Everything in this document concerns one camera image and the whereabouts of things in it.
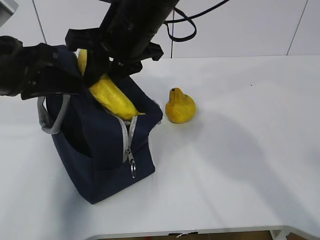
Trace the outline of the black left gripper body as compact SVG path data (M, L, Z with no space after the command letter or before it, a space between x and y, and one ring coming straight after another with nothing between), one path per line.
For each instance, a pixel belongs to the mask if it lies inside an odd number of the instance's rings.
M37 71L45 67L59 67L59 52L56 47L45 43L23 46L12 37L0 37L0 95L22 100L43 97L45 95L27 95L27 87Z

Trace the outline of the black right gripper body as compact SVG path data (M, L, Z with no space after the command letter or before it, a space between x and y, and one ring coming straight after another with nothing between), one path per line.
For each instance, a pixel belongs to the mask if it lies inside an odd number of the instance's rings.
M107 32L100 27L69 29L65 43L72 52L83 50L103 50L109 55L108 75L132 75L143 68L142 61L158 61L164 55L159 44L151 42L150 35L140 31Z

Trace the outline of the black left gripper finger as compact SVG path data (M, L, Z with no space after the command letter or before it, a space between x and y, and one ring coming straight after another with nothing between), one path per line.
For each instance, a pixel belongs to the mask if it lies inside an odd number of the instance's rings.
M83 79L77 68L47 66L38 70L27 87L28 96L73 95L80 93Z

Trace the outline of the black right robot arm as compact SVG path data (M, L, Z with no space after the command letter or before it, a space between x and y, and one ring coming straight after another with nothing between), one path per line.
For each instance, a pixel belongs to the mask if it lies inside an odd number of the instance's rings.
M99 27L69 29L65 43L72 52L87 51L83 81L87 87L103 75L120 80L142 70L142 61L164 54L153 43L176 0L112 0Z

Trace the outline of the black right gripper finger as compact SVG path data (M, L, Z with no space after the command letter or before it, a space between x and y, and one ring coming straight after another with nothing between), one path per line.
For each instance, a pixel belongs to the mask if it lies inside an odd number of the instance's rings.
M104 50L87 50L86 66L83 74L83 81L87 87L97 83L101 76L110 69L109 55Z

